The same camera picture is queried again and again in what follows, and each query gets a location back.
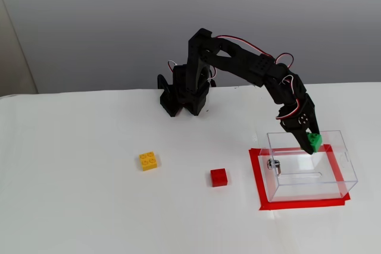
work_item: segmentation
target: clear plastic box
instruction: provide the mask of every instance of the clear plastic box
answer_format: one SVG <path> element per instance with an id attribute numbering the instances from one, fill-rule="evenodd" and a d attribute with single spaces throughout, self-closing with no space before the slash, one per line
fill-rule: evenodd
<path id="1" fill-rule="evenodd" d="M 318 152 L 303 151 L 291 133 L 268 133 L 258 157 L 269 202 L 343 198 L 357 183 L 340 131 L 322 131 Z"/>

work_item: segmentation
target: red block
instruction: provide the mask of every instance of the red block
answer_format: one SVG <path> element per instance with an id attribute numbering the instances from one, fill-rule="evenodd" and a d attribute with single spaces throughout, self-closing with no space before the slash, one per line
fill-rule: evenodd
<path id="1" fill-rule="evenodd" d="M 213 187 L 221 187 L 227 185 L 227 177 L 225 169 L 217 169 L 210 171 Z"/>

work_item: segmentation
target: green block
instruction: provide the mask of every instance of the green block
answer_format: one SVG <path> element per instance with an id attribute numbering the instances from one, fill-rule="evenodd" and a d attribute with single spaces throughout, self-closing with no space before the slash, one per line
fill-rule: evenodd
<path id="1" fill-rule="evenodd" d="M 323 140 L 321 139 L 321 135 L 307 132 L 307 136 L 308 136 L 308 140 L 311 143 L 312 148 L 314 149 L 314 152 L 317 152 L 319 150 L 321 143 L 323 143 Z"/>

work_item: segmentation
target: robotic arm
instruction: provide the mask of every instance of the robotic arm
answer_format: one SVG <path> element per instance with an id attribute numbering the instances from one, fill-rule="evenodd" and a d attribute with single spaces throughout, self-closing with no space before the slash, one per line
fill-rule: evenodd
<path id="1" fill-rule="evenodd" d="M 210 66 L 235 74 L 256 86 L 265 86 L 276 104 L 284 104 L 276 119 L 286 132 L 291 132 L 303 150 L 314 152 L 307 129 L 319 134 L 315 105 L 297 74 L 287 65 L 276 64 L 267 54 L 256 55 L 229 40 L 211 37 L 212 32 L 200 29 L 188 43 L 186 65 L 173 68 L 173 84 L 158 75 L 158 88 L 164 89 L 160 104 L 175 116 L 181 107 L 198 115 L 204 107 L 210 84 Z M 224 51 L 230 57 L 218 56 Z"/>

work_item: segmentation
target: gray wall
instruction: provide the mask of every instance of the gray wall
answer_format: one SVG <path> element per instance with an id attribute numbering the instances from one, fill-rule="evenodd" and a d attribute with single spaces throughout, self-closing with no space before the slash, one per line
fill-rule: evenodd
<path id="1" fill-rule="evenodd" d="M 36 92 L 12 22 L 0 0 L 0 96 Z"/>
<path id="2" fill-rule="evenodd" d="M 381 0 L 5 0 L 40 92 L 155 88 L 200 28 L 291 52 L 305 83 L 381 81 Z M 218 85 L 245 84 L 220 72 Z"/>

